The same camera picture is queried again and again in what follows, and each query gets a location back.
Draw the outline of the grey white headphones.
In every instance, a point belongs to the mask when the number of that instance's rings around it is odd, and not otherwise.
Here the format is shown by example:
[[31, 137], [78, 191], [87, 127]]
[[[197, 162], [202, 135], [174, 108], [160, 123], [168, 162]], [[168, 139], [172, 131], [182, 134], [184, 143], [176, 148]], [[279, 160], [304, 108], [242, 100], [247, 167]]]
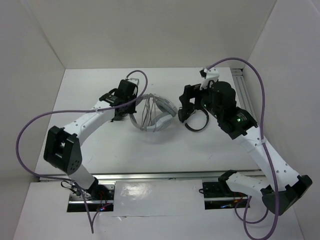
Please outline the grey white headphones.
[[137, 107], [142, 101], [141, 123], [138, 123], [135, 115], [130, 114], [130, 121], [134, 127], [144, 132], [159, 132], [171, 125], [173, 119], [178, 114], [176, 105], [169, 99], [157, 94], [144, 94], [136, 101]]

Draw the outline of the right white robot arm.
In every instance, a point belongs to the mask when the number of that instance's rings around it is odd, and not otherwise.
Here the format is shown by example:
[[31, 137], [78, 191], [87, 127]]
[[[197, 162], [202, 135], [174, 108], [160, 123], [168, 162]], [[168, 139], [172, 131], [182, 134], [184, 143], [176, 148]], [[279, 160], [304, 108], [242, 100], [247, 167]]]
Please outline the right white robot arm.
[[184, 122], [195, 110], [204, 111], [217, 120], [220, 129], [242, 146], [262, 170], [266, 180], [228, 170], [218, 178], [218, 190], [223, 196], [240, 192], [261, 200], [273, 214], [282, 215], [296, 203], [312, 185], [308, 175], [291, 168], [265, 137], [252, 115], [237, 106], [236, 91], [224, 81], [186, 85], [179, 97], [178, 118]]

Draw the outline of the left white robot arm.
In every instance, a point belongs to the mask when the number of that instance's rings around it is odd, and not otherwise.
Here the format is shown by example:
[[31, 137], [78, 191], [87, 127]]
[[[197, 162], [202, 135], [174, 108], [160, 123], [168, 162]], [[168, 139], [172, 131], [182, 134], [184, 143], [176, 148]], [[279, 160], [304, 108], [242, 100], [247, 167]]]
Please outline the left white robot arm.
[[132, 112], [135, 107], [128, 105], [128, 102], [137, 95], [138, 85], [122, 79], [117, 88], [98, 99], [92, 108], [93, 112], [85, 113], [63, 127], [53, 126], [48, 130], [44, 160], [77, 183], [81, 194], [88, 200], [97, 197], [99, 181], [83, 166], [81, 146], [100, 126], [111, 121], [117, 112]]

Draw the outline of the right black headphones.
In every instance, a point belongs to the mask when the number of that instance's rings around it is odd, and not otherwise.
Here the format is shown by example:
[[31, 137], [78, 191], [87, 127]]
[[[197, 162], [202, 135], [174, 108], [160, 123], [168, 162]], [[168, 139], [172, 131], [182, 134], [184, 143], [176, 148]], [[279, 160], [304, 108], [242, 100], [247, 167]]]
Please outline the right black headphones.
[[190, 132], [199, 133], [209, 124], [208, 112], [195, 101], [182, 103], [178, 108], [178, 120]]

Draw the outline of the black headphones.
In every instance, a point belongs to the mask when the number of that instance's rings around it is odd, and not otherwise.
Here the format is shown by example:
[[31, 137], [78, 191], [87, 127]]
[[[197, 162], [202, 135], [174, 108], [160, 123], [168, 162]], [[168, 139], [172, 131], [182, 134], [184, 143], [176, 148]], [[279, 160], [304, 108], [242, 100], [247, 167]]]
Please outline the black headphones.
[[127, 112], [116, 109], [114, 112], [114, 117], [110, 120], [110, 122], [113, 123], [113, 122], [123, 121], [126, 119], [127, 116], [128, 116]]
[[199, 133], [209, 124], [208, 112], [195, 101], [182, 103], [178, 108], [178, 120], [190, 132]]

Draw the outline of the left black headphones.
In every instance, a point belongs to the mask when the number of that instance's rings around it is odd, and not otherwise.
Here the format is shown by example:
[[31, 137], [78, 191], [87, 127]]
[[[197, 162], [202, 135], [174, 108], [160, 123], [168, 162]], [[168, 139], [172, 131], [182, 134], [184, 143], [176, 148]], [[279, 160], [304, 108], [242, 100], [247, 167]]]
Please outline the left black headphones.
[[126, 119], [127, 116], [128, 116], [127, 112], [116, 109], [114, 112], [114, 117], [110, 120], [110, 122], [113, 123], [113, 122], [123, 121]]

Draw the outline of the aluminium mounting rail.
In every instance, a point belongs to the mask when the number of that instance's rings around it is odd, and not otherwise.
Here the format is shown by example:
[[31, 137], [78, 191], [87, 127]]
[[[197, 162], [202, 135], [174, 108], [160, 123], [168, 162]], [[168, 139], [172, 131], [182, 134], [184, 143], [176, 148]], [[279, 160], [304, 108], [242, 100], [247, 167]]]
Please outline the aluminium mounting rail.
[[215, 180], [227, 170], [153, 173], [105, 173], [94, 174], [99, 181], [158, 181], [158, 180]]

